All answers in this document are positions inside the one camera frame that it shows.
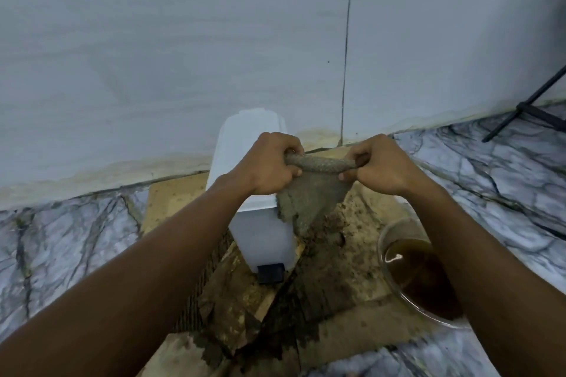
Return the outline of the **black bin pedal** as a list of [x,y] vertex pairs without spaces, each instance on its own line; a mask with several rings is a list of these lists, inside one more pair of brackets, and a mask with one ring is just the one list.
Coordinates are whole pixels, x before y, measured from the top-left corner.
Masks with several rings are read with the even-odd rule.
[[260,285],[273,285],[284,282],[285,266],[282,263],[258,266],[257,281]]

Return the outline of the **person's right forearm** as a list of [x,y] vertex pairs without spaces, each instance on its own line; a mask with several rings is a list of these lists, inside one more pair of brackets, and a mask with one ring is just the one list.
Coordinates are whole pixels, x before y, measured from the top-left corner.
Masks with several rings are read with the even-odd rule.
[[522,264],[421,171],[402,196],[417,213],[501,377],[566,377],[566,295]]

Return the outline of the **wet brown cardboard sheet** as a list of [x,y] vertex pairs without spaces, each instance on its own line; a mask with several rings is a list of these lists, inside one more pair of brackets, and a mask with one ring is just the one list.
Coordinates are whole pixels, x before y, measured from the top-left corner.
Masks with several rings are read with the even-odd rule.
[[223,234],[172,334],[137,377],[296,377],[437,331],[397,298],[379,266],[380,235],[408,216],[395,199],[355,184],[299,239],[298,262],[275,287],[254,281]]

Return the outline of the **glass bowl of brown water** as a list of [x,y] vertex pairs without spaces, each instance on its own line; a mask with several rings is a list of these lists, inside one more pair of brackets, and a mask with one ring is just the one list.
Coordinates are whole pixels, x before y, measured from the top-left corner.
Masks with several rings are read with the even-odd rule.
[[377,243],[383,277],[407,307],[445,328],[469,329],[455,290],[421,223],[403,217],[388,224]]

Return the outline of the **person's right hand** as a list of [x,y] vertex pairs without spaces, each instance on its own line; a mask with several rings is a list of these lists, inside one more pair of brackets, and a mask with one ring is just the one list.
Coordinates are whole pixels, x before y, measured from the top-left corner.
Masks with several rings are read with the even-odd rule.
[[355,168],[361,168],[357,181],[377,193],[407,198],[429,180],[396,141],[385,134],[352,146],[346,159],[354,161]]

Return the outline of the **black tripod stand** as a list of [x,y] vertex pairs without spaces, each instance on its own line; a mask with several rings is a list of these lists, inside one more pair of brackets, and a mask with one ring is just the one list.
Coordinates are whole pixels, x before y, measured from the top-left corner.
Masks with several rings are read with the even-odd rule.
[[540,88],[538,88],[533,95],[527,100],[519,102],[515,110],[511,112],[506,118],[500,122],[493,130],[491,130],[483,139],[482,143],[487,143],[496,137],[502,130],[507,127],[511,122],[517,119],[520,115],[526,114],[532,116],[556,131],[566,133],[566,121],[558,116],[552,115],[543,109],[535,107],[534,102],[546,93],[553,85],[555,85],[562,77],[566,75],[566,65],[564,65],[557,73],[555,73],[548,81],[546,81]]

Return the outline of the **grey wet cloth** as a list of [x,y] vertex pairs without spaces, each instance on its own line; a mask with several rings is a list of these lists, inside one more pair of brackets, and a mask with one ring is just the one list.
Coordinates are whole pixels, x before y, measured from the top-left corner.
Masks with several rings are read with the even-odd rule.
[[350,159],[293,152],[286,153],[284,161],[288,166],[296,166],[302,173],[277,193],[278,217],[293,225],[296,236],[305,237],[313,225],[344,201],[353,182],[342,181],[338,176],[356,169],[357,164]]

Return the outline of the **person's left hand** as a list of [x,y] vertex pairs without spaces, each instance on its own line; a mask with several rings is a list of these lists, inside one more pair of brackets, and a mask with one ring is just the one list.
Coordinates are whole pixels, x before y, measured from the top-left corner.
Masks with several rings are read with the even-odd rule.
[[275,194],[291,183],[283,180],[287,153],[303,155],[304,149],[298,137],[280,132],[259,135],[233,169],[235,176],[244,181],[248,195]]

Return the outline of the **person's left forearm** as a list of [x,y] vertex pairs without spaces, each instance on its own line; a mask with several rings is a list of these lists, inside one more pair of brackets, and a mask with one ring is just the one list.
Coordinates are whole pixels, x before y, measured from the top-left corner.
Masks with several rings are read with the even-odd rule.
[[0,377],[136,377],[252,192],[249,176],[218,178],[2,342]]

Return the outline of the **white pedal bin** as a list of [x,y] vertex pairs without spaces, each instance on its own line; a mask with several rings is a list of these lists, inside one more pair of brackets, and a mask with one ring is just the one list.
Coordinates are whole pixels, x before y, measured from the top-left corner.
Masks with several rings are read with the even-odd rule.
[[[245,109],[228,117],[218,134],[206,184],[230,172],[263,132],[287,133],[285,119],[264,108]],[[234,241],[258,278],[290,271],[297,260],[297,240],[291,223],[279,218],[276,194],[252,195],[229,224]]]

